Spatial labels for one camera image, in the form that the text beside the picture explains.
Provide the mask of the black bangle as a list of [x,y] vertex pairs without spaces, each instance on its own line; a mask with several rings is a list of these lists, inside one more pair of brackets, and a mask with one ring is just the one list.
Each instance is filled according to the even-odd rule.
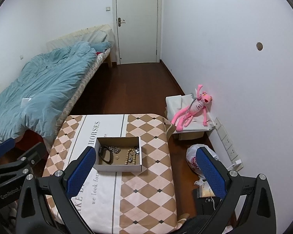
[[104,163],[108,165],[111,165],[113,163],[113,151],[107,146],[100,147],[99,157]]

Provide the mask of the tissue pack on floor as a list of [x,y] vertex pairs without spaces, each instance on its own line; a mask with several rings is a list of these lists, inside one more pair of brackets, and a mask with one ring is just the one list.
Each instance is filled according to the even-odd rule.
[[206,180],[200,179],[194,182],[194,185],[198,186],[198,197],[199,198],[207,198],[207,197],[214,197],[215,194],[213,193],[210,185]]

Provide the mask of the open cardboard box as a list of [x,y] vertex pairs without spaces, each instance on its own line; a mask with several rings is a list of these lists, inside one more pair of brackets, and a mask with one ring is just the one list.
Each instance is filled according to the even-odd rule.
[[[101,146],[107,146],[113,151],[113,163],[108,165],[99,157]],[[103,172],[142,171],[142,147],[140,137],[98,137],[95,142],[96,162],[94,168]]]

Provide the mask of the black fuzzy cushion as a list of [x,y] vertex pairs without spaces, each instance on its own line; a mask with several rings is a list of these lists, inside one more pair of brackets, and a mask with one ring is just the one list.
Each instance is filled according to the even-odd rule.
[[197,215],[193,218],[186,220],[186,222],[178,230],[175,230],[172,233],[197,234],[210,218],[210,215]]

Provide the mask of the pink panther plush toy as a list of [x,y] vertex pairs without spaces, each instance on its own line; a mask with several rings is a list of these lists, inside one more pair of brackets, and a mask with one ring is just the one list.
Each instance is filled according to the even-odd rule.
[[171,123],[176,126],[176,131],[181,132],[185,127],[187,127],[198,113],[203,113],[202,125],[204,127],[208,126],[207,122],[207,107],[212,102],[213,98],[207,92],[201,92],[203,85],[198,85],[196,90],[196,97],[191,102],[191,104],[180,111],[178,111]]

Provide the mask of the checkered printed tablecloth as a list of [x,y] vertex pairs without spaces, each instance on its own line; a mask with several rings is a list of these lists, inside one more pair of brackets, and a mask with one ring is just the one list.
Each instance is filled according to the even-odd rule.
[[138,137],[142,170],[92,170],[72,203],[95,233],[170,233],[177,217],[168,139],[173,126],[156,114],[70,115],[62,124],[44,176],[63,170],[98,137]]

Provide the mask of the striped pillow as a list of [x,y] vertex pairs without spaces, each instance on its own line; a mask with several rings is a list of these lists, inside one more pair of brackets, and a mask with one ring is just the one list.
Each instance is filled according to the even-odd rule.
[[104,42],[107,38],[107,33],[105,31],[94,31],[85,33],[81,36],[81,41],[89,42],[91,44]]

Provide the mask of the white door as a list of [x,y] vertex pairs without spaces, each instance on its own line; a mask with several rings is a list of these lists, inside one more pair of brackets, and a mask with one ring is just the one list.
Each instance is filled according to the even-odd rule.
[[119,65],[159,62],[161,0],[113,0],[113,20]]

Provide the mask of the white wall power strip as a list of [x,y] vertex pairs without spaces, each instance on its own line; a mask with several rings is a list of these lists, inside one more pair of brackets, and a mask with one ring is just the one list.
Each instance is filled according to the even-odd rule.
[[[228,135],[227,131],[225,130],[224,126],[222,125],[222,123],[220,122],[218,117],[216,117],[214,119],[214,124],[215,124],[215,129],[217,131],[217,134],[219,136],[219,139],[221,140],[223,147],[224,147],[225,151],[227,152],[227,155],[231,161],[231,164],[233,164],[233,162],[235,160],[238,160],[241,158],[240,158],[236,148],[234,147],[234,144],[233,144],[232,140],[230,139],[230,136]],[[237,169],[234,171],[238,172],[242,168],[243,168],[243,163],[240,166],[238,166]]]

